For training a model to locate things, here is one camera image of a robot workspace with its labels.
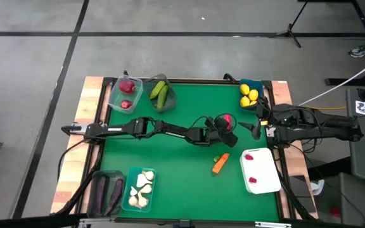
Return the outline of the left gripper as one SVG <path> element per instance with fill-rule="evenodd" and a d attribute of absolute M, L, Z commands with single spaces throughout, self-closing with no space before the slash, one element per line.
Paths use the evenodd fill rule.
<path fill-rule="evenodd" d="M 226 129 L 226 120 L 224 118 L 216 118 L 214 120 L 215 127 L 208 128 L 207 137 L 210 143 L 224 143 L 233 148 L 238 142 L 238 137 L 233 132 Z"/>

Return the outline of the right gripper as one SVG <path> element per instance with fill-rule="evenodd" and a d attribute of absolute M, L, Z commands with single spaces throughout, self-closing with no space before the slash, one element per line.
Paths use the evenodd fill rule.
<path fill-rule="evenodd" d="M 262 112 L 259 115 L 259 120 L 255 123 L 238 122 L 242 127 L 252 130 L 252 137 L 255 140 L 260 139 L 260 123 L 266 130 L 266 137 L 274 137 L 276 127 L 274 126 L 274 116 L 270 113 Z"/>

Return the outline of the dark green cucumber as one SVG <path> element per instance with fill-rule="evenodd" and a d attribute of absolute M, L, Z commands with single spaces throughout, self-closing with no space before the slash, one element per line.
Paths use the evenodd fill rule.
<path fill-rule="evenodd" d="M 161 88 L 159 94 L 158 94 L 158 99 L 157 99 L 157 109 L 162 109 L 165 105 L 165 101 L 167 99 L 167 93 L 168 93 L 168 86 L 165 85 Z"/>

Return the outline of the light green cucumber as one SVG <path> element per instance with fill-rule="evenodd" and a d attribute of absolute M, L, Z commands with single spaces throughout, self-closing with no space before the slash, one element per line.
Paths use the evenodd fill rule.
<path fill-rule="evenodd" d="M 160 91 L 162 90 L 162 88 L 165 86 L 165 82 L 164 81 L 159 81 L 156 86 L 153 88 L 153 90 L 151 91 L 150 94 L 150 99 L 155 99 L 159 94 Z"/>

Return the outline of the white garlic bulb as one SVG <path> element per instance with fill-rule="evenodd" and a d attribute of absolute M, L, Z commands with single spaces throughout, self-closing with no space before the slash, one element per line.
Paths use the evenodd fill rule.
<path fill-rule="evenodd" d="M 136 187 L 144 187 L 146 184 L 153 184 L 152 181 L 148 180 L 144 174 L 138 174 Z"/>

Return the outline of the red apple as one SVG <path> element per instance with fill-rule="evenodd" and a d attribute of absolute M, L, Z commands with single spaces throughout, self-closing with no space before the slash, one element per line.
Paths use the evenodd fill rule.
<path fill-rule="evenodd" d="M 124 80 L 119 83 L 118 88 L 125 94 L 134 94 L 136 85 L 133 81 Z"/>

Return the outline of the purple eggplants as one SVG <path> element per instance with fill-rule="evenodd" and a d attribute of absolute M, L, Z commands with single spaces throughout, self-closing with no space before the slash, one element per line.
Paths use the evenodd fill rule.
<path fill-rule="evenodd" d="M 107 208 L 104 213 L 105 216 L 109 216 L 111 214 L 111 212 L 113 211 L 113 209 L 115 208 L 115 206 L 117 205 L 119 199 L 122 196 L 123 185 L 124 185 L 124 180 L 117 179 L 117 181 L 115 182 L 115 186 L 114 186 L 112 195 L 110 197 L 110 201 L 107 204 Z"/>

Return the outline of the orange carrot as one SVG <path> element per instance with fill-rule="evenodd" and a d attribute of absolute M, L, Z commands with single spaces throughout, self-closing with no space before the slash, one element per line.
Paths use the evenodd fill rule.
<path fill-rule="evenodd" d="M 223 155 L 218 155 L 220 156 L 220 159 L 218 162 L 214 162 L 214 166 L 212 168 L 212 173 L 213 174 L 218 174 L 222 167 L 224 166 L 224 164 L 227 162 L 228 158 L 229 158 L 229 153 L 224 153 Z"/>

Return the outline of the white plastic basket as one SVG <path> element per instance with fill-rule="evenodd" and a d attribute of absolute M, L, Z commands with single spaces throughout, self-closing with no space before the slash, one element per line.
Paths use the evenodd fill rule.
<path fill-rule="evenodd" d="M 253 156 L 253 160 L 247 160 L 245 155 Z M 240 156 L 240 166 L 245 187 L 249 193 L 265 194 L 280 191 L 281 183 L 276 170 L 276 164 L 268 148 L 244 150 Z M 250 183 L 250 177 L 256 178 L 256 183 Z"/>

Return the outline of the blue plastic basket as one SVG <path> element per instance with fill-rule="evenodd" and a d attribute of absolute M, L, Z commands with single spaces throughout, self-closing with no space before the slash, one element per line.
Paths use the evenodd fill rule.
<path fill-rule="evenodd" d="M 256 90 L 258 90 L 258 92 L 259 92 L 259 97 L 258 97 L 258 99 L 257 99 L 257 104 L 252 105 L 252 106 L 247 106 L 247 107 L 244 107 L 244 108 L 242 108 L 242 107 L 240 106 L 240 99 L 244 96 L 244 95 L 242 95 L 242 94 L 240 93 L 240 85 L 241 85 L 241 84 L 247 84 L 247 85 L 250 87 L 250 90 L 252 90 L 252 89 L 256 89 Z M 255 110 L 256 110 L 256 106 L 261 104 L 261 98 L 262 98 L 262 95 L 263 95 L 263 94 L 264 94 L 264 93 L 263 93 L 263 84 L 262 84 L 262 82 L 261 82 L 261 81 L 257 81 L 257 80 L 250 80 L 250 79 L 241 79 L 241 80 L 240 80 L 240 83 L 239 83 L 239 109 L 240 109 L 241 111 L 247 111 L 247 112 L 249 112 L 249 111 L 255 111 Z"/>

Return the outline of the grey translucent basket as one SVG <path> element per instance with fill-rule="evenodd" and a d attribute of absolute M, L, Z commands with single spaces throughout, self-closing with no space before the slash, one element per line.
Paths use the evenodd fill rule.
<path fill-rule="evenodd" d="M 168 86 L 168 93 L 167 93 L 167 99 L 165 101 L 165 105 L 162 109 L 157 109 L 156 105 L 157 105 L 157 99 L 158 97 L 156 97 L 155 99 L 150 99 L 150 94 L 151 94 L 151 91 L 153 90 L 153 88 L 156 86 L 156 84 L 159 82 L 159 81 L 164 81 L 165 82 L 165 85 Z M 177 95 L 176 93 L 174 92 L 172 86 L 171 86 L 171 83 L 169 82 L 168 78 L 164 75 L 164 74 L 158 74 L 152 78 L 149 78 L 149 79 L 145 79 L 143 80 L 143 88 L 144 88 L 144 91 L 146 93 L 146 95 L 148 96 L 149 98 L 149 101 L 151 103 L 151 106 L 155 109 L 155 111 L 157 111 L 158 113 L 163 113 L 165 111 L 169 111 L 173 108 L 176 107 L 176 104 L 177 104 Z"/>

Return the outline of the black tablet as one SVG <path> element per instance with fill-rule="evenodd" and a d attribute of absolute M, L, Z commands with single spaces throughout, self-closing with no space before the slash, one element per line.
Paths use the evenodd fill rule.
<path fill-rule="evenodd" d="M 311 194 L 309 192 L 308 185 L 304 175 L 295 175 L 289 178 L 290 185 L 293 193 L 302 204 L 302 206 L 309 212 L 315 213 L 316 207 L 312 200 Z"/>

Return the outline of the black tripod stand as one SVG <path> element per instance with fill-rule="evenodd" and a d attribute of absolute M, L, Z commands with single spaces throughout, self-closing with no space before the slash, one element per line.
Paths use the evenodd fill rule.
<path fill-rule="evenodd" d="M 292 29 L 293 26 L 296 24 L 296 22 L 298 21 L 300 15 L 302 14 L 302 12 L 304 11 L 305 7 L 307 6 L 307 4 L 309 3 L 309 0 L 302 0 L 304 2 L 303 6 L 301 7 L 300 11 L 298 12 L 298 14 L 296 15 L 295 19 L 288 24 L 287 29 L 281 32 L 277 32 L 271 36 L 269 36 L 269 38 L 277 38 L 277 37 L 291 37 L 295 43 L 295 45 L 298 48 L 301 48 L 301 44 L 299 43 L 298 39 L 296 38 L 295 34 L 293 33 Z"/>

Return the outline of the teal plastic basket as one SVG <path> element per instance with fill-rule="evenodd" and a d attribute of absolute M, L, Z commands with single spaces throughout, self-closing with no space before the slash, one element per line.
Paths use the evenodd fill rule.
<path fill-rule="evenodd" d="M 138 188 L 136 187 L 136 182 L 137 182 L 137 177 L 138 174 L 144 174 L 147 171 L 152 171 L 155 174 L 155 178 L 152 181 L 153 184 L 152 185 L 152 192 L 148 193 L 148 194 L 141 194 L 139 191 L 142 187 Z M 132 167 L 129 169 L 129 173 L 127 175 L 126 178 L 126 183 L 125 183 L 125 188 L 124 188 L 124 197 L 122 199 L 122 204 L 121 207 L 124 211 L 130 211 L 130 212 L 142 212 L 142 213 L 148 213 L 151 210 L 151 203 L 152 203 L 152 199 L 154 196 L 154 188 L 155 188 L 155 181 L 156 181 L 156 177 L 157 177 L 157 173 L 154 169 L 152 168 L 143 168 L 143 167 Z M 144 208 L 140 208 L 139 206 L 131 206 L 128 204 L 128 200 L 131 197 L 130 195 L 130 191 L 131 191 L 131 187 L 134 187 L 138 193 L 137 195 L 135 195 L 135 197 L 138 199 L 139 196 L 143 196 L 145 197 L 149 203 L 148 206 L 144 207 Z"/>

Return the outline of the clear plastic basket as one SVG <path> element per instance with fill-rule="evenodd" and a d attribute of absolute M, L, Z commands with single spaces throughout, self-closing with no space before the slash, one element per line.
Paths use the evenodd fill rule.
<path fill-rule="evenodd" d="M 121 81 L 124 81 L 124 80 L 130 80 L 135 83 L 136 89 L 134 91 L 134 94 L 125 94 L 120 91 L 120 89 L 118 88 L 118 85 Z M 108 105 L 115 111 L 119 111 L 119 112 L 126 113 L 126 114 L 131 114 L 134 111 L 135 107 L 137 106 L 139 99 L 142 95 L 142 92 L 143 92 L 143 81 L 141 79 L 131 77 L 131 76 L 126 76 L 126 75 L 121 75 L 120 77 L 118 77 L 116 79 L 116 82 L 110 92 Z M 128 109 L 123 109 L 120 107 L 120 104 L 123 100 L 132 101 L 133 105 Z"/>

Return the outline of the grey cabinet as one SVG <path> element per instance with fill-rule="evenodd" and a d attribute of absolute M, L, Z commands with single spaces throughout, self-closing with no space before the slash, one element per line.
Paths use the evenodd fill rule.
<path fill-rule="evenodd" d="M 319 211 L 328 222 L 365 226 L 365 180 L 350 174 L 340 173 L 325 180 L 318 196 Z M 341 217 L 334 217 L 330 208 L 341 208 Z"/>

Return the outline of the person's sneaker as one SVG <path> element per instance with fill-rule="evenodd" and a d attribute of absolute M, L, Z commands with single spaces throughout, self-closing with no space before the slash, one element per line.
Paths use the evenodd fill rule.
<path fill-rule="evenodd" d="M 365 57 L 365 44 L 356 46 L 350 51 L 348 51 L 349 56 L 352 58 L 362 58 Z"/>

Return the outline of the black crossbar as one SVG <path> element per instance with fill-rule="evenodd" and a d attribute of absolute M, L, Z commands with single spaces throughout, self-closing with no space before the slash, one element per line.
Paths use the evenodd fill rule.
<path fill-rule="evenodd" d="M 0 228 L 62 228 L 78 225 L 79 221 L 86 219 L 85 213 L 81 214 L 55 214 L 43 217 L 27 217 L 0 220 Z"/>

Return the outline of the silver bracket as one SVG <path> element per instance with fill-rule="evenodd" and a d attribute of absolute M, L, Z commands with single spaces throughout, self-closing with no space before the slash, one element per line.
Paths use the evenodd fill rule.
<path fill-rule="evenodd" d="M 255 222 L 255 226 L 261 228 L 292 228 L 291 224 L 277 222 Z"/>
<path fill-rule="evenodd" d="M 79 220 L 77 228 L 89 228 L 93 224 L 98 224 L 101 222 L 114 222 L 114 218 L 84 218 Z"/>

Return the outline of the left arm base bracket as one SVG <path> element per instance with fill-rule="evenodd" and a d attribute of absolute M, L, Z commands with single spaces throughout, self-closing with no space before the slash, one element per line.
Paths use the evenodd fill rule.
<path fill-rule="evenodd" d="M 61 127 L 61 131 L 66 135 L 84 135 L 87 129 L 88 123 L 72 123 L 71 125 L 65 125 Z"/>

